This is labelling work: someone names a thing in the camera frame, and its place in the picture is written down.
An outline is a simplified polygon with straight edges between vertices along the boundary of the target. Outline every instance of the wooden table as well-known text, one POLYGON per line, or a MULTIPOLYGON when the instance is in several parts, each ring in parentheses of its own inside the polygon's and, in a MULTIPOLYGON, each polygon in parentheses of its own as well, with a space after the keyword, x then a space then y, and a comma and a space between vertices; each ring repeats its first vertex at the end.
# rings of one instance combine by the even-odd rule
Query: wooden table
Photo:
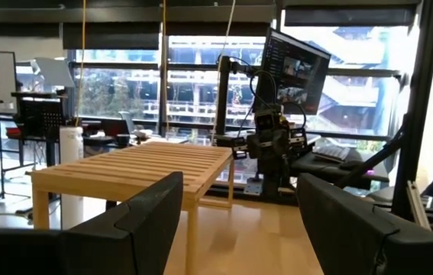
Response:
POLYGON ((230 208, 233 203, 234 160, 230 148, 150 142, 34 171, 34 228, 50 227, 48 192, 122 202, 173 171, 184 173, 183 210, 188 212, 186 274, 195 274, 198 206, 230 208), (228 201, 203 199, 228 164, 228 201))

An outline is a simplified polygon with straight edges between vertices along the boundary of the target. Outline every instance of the white container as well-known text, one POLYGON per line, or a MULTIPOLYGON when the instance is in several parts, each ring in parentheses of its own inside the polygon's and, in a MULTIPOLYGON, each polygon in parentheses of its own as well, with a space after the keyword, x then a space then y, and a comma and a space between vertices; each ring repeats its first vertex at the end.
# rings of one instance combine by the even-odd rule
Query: white container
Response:
MULTIPOLYGON (((84 141, 81 127, 60 128, 60 164, 73 163, 84 158, 84 141)), ((61 226, 70 229, 83 222, 84 198, 61 195, 61 226)))

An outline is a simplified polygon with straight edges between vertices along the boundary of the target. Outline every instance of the keyboard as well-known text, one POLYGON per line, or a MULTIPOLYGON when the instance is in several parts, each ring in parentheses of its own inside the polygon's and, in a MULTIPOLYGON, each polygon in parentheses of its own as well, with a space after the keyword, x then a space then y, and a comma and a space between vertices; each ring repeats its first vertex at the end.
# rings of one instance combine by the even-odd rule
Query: keyboard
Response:
POLYGON ((331 160, 338 163, 343 163, 348 157, 351 149, 349 147, 340 147, 340 146, 324 146, 318 147, 313 150, 313 153, 316 157, 331 160))

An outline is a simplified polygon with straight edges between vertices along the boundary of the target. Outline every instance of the chair backrest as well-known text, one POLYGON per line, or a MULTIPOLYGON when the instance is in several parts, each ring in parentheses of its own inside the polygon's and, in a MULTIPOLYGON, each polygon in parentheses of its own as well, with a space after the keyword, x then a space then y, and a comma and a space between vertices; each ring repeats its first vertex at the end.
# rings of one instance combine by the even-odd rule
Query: chair backrest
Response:
POLYGON ((126 128, 128 129, 129 134, 133 134, 134 132, 134 123, 133 123, 133 117, 129 112, 121 111, 119 112, 119 115, 122 119, 126 122, 126 128))

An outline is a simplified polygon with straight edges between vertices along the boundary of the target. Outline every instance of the table leg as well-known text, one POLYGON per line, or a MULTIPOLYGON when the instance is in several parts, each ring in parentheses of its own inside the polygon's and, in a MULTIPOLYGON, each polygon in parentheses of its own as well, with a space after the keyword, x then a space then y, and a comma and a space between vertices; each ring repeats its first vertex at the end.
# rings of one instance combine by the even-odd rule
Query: table leg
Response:
POLYGON ((197 274, 198 205, 187 210, 186 275, 197 274))
POLYGON ((33 223, 34 229, 50 229, 50 210, 48 192, 33 187, 33 223))
POLYGON ((231 160, 230 171, 228 174, 228 204, 233 206, 233 182, 234 182, 234 160, 231 160))

